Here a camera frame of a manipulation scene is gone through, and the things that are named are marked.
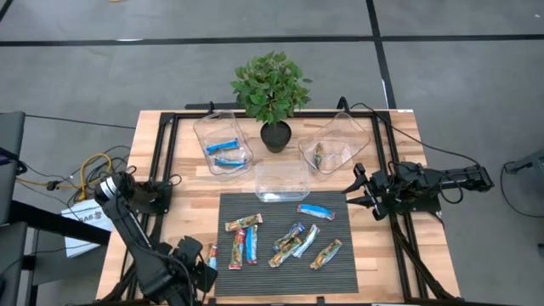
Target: black rubber mat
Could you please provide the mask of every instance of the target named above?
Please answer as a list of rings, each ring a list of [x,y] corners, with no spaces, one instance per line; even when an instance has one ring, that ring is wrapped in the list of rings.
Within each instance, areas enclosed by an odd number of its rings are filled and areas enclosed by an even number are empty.
[[[349,230],[346,196],[339,192],[312,192],[303,201],[262,203],[255,194],[223,194],[219,207],[218,279],[216,297],[258,296],[283,294],[321,294],[358,292],[354,249]],[[299,204],[319,205],[335,212],[332,221],[297,212]],[[229,270],[230,253],[235,232],[224,230],[226,222],[261,213],[263,223],[258,226],[257,264],[246,261],[244,246],[240,270]],[[271,268],[274,256],[272,244],[285,235],[292,224],[301,222],[306,234],[312,224],[320,233],[301,258],[289,257],[280,267]],[[342,242],[336,256],[321,269],[309,265],[319,252],[335,239]]]

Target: potted plant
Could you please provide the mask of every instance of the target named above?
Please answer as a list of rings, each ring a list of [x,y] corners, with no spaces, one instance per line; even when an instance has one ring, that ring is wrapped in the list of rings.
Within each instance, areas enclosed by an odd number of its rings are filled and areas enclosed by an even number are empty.
[[[238,67],[236,76],[238,80],[230,83],[238,94],[236,102],[248,116],[264,122],[261,139],[268,150],[281,152],[291,139],[291,128],[283,120],[293,116],[295,107],[303,108],[310,101],[309,90],[298,84],[303,72],[285,53],[272,51]]]

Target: black flower pot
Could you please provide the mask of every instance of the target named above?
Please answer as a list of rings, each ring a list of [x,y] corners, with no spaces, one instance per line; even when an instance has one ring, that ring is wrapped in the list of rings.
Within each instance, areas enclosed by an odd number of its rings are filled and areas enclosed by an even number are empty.
[[[261,139],[270,152],[280,153],[291,140],[291,128],[285,122],[265,123],[261,127]]]

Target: clear plastic bin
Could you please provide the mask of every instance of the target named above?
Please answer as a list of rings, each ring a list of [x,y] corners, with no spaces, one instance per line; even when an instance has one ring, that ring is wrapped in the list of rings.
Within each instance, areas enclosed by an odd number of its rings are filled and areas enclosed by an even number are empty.
[[[310,190],[304,161],[261,161],[255,166],[255,195],[263,202],[301,201]]]
[[[348,164],[370,141],[368,132],[350,115],[341,112],[313,135],[300,140],[298,149],[309,164],[312,175],[323,181]],[[320,158],[315,157],[318,156],[315,155],[318,144],[321,146]]]
[[[230,110],[222,110],[205,116],[193,125],[196,137],[201,143],[202,153],[206,157],[206,162],[210,168],[210,173],[217,179],[225,181],[239,176],[252,168],[253,153],[249,149],[244,134],[238,126],[235,114]],[[217,150],[213,154],[207,154],[209,145],[217,145],[238,139],[239,148],[232,150]],[[229,160],[245,160],[246,164],[239,167],[217,166],[215,158],[225,158]]]

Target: wooden tabletop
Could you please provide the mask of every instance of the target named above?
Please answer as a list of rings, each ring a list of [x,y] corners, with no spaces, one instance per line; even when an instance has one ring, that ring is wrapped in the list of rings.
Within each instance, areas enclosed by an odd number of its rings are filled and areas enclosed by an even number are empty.
[[[139,114],[138,126],[136,127],[128,160],[128,165],[134,165],[137,168],[134,175],[138,181],[145,181],[148,178],[159,126],[159,116],[162,111],[164,110],[144,110]],[[178,112],[201,111],[179,110]],[[391,110],[390,113],[391,121],[396,128],[419,139],[416,118],[413,112],[409,110]],[[259,131],[262,123],[255,122],[254,119],[238,119],[238,123],[253,151],[252,164],[256,165],[261,161],[297,160],[299,158],[298,141],[316,132],[330,120],[322,118],[287,119],[286,122],[292,129],[292,139],[286,149],[279,154],[267,151],[260,139]],[[367,118],[355,118],[355,120],[369,133],[371,142],[354,157],[354,162],[362,162],[367,172],[373,173],[379,170],[379,163],[371,120]],[[249,172],[228,182],[218,182],[213,178],[208,171],[204,155],[193,131],[195,121],[194,119],[183,119],[179,123],[172,174],[181,175],[183,183],[173,189],[172,204],[170,212],[164,220],[161,241],[175,246],[184,235],[190,235],[205,246],[203,254],[207,254],[207,244],[217,239],[219,195],[221,193],[253,192],[253,175],[252,172]],[[383,126],[381,126],[381,129],[384,150],[389,159],[387,136]],[[161,167],[164,165],[168,135],[169,125],[163,141]],[[420,144],[397,132],[395,132],[394,137],[401,161],[426,164],[423,148]],[[159,168],[158,177],[162,175],[161,167]],[[343,190],[354,182],[352,170],[353,165],[347,165],[325,182],[312,178],[312,190]],[[348,197],[361,195],[357,191],[349,194]],[[403,302],[389,221],[377,222],[372,217],[370,209],[354,204],[348,204],[348,210],[359,293],[325,294],[325,300],[328,303]],[[458,296],[459,290],[442,225],[425,212],[413,213],[412,217],[423,262],[445,290]],[[96,298],[102,298],[108,294],[119,281],[125,251],[126,247],[122,243],[121,237],[113,232]],[[417,297],[414,269],[410,260],[406,259],[406,262],[411,278],[412,295]],[[208,296],[213,297],[213,289]],[[218,297],[217,302],[315,303],[318,296],[312,294]]]

